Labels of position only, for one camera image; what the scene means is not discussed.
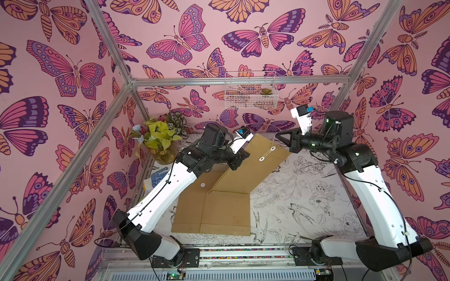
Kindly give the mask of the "kraft file bag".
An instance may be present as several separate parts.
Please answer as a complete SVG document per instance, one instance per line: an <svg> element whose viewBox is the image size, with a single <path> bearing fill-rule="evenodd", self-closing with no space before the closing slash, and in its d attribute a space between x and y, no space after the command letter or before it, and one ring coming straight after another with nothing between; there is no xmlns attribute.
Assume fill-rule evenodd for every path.
<svg viewBox="0 0 450 281"><path fill-rule="evenodd" d="M201 234L249 236L250 223L249 194L210 192L206 195Z"/></svg>
<svg viewBox="0 0 450 281"><path fill-rule="evenodd" d="M260 134L253 137L245 151L250 156L237 170L228 169L209 194L249 195L290 155L286 148Z"/></svg>
<svg viewBox="0 0 450 281"><path fill-rule="evenodd" d="M227 169L225 165L213 167L180 194L171 228L172 233L200 234L205 197Z"/></svg>

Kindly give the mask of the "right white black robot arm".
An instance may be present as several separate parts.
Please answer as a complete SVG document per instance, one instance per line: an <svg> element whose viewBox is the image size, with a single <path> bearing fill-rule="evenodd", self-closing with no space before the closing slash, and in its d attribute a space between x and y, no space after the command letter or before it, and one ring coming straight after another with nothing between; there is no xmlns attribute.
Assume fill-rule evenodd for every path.
<svg viewBox="0 0 450 281"><path fill-rule="evenodd" d="M343 258L360 261L379 272L430 252L433 247L409 225L389 192L372 150L353 142L354 118L344 111L328 111L321 132L312 132L313 109L306 105L291 110L299 127L281 131L276 138L291 153L309 150L326 156L356 192L369 220L374 237L350 240L323 236L313 240L311 258L315 263Z"/></svg>

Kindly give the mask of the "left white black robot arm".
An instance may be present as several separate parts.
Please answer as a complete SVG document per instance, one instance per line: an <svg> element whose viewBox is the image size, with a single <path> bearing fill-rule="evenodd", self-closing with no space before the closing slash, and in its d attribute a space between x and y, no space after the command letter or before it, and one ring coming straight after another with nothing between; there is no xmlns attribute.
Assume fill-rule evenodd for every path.
<svg viewBox="0 0 450 281"><path fill-rule="evenodd" d="M156 233L154 228L179 195L214 165L226 164L231 170L237 170L250 155L243 146L252 138L253 134L245 126L232 135L223 126L207 124L202 137L177 154L168 174L146 197L127 212L116 211L112 222L140 260L157 256L171 266L184 263L182 244L173 237Z"/></svg>

